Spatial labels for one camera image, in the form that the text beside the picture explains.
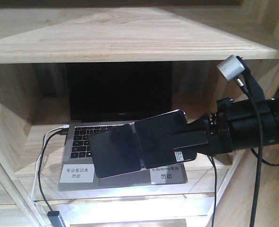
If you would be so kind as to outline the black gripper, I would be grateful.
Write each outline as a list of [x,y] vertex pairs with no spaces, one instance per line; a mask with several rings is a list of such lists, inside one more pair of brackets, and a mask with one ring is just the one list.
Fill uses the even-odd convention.
[[162,137],[164,147],[171,151],[200,153],[210,157],[233,151],[226,111],[234,100],[217,100],[217,111],[209,119],[207,113],[185,127]]

